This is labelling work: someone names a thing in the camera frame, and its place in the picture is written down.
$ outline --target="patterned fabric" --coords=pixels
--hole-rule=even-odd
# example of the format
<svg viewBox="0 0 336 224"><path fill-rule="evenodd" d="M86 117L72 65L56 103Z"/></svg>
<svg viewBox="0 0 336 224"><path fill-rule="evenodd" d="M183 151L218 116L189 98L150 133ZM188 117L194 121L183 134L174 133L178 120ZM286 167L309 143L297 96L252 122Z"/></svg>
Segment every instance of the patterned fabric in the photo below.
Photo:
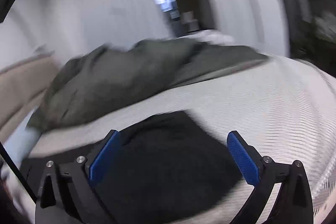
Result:
<svg viewBox="0 0 336 224"><path fill-rule="evenodd" d="M263 65L233 75L167 90L112 112L93 123L42 135L31 156L46 156L103 139L163 112L186 109L213 137L226 142L237 130L264 156L291 164L301 160L314 210L336 181L336 79L309 63L271 56ZM275 185L258 223L267 219L280 185ZM216 207L176 223L229 223L253 186L239 182Z"/></svg>

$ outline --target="blue textured pad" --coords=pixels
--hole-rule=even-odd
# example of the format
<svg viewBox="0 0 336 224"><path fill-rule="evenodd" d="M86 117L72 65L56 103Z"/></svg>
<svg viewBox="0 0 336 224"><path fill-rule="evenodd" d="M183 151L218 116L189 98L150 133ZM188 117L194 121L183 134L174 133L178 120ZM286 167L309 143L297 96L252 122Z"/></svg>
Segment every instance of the blue textured pad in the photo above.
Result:
<svg viewBox="0 0 336 224"><path fill-rule="evenodd" d="M229 149L247 184L253 185L254 187L257 186L259 183L259 169L232 132L230 132L227 136L226 143L227 148Z"/></svg>
<svg viewBox="0 0 336 224"><path fill-rule="evenodd" d="M115 131L90 166L89 181L92 186L103 178L120 146L120 132Z"/></svg>

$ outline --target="beige headboard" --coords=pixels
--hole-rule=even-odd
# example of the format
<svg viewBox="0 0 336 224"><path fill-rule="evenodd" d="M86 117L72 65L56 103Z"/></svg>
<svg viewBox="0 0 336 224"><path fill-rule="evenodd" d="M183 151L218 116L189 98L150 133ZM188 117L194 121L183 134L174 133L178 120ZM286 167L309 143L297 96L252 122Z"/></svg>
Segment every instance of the beige headboard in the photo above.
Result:
<svg viewBox="0 0 336 224"><path fill-rule="evenodd" d="M36 56L0 71L0 142L39 106L58 67L50 56Z"/></svg>

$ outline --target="black cloth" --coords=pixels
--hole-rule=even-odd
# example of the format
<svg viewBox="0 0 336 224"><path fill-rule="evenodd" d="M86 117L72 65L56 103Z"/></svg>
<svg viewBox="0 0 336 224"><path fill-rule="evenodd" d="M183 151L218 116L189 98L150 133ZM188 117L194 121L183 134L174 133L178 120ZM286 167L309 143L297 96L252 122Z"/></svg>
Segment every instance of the black cloth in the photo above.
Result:
<svg viewBox="0 0 336 224"><path fill-rule="evenodd" d="M120 151L94 188L118 224L193 216L216 205L241 178L227 147L183 111L151 116L120 133ZM66 152L68 161L88 152L81 149ZM58 159L64 154L22 162L34 191L45 163Z"/></svg>
<svg viewBox="0 0 336 224"><path fill-rule="evenodd" d="M27 126L44 133L88 123L169 88L208 80L199 77L211 72L221 70L210 76L220 77L266 59L246 46L188 38L144 40L127 52L101 46L66 63Z"/></svg>

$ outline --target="metal screw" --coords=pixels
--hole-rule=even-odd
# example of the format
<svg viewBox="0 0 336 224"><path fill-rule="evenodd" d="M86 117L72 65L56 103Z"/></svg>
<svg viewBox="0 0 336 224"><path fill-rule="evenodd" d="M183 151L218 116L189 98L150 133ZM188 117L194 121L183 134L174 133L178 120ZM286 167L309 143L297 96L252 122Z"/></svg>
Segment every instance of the metal screw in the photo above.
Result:
<svg viewBox="0 0 336 224"><path fill-rule="evenodd" d="M296 160L296 161L294 161L295 162L295 165L297 166L297 167L301 167L302 166L302 162L300 162L299 160Z"/></svg>
<svg viewBox="0 0 336 224"><path fill-rule="evenodd" d="M76 161L80 164L83 161L85 161L85 157L84 156L79 156Z"/></svg>
<svg viewBox="0 0 336 224"><path fill-rule="evenodd" d="M264 160L265 163L270 163L273 161L270 156L264 156L262 159Z"/></svg>
<svg viewBox="0 0 336 224"><path fill-rule="evenodd" d="M47 167L52 167L52 165L54 164L54 162L52 160L47 162Z"/></svg>

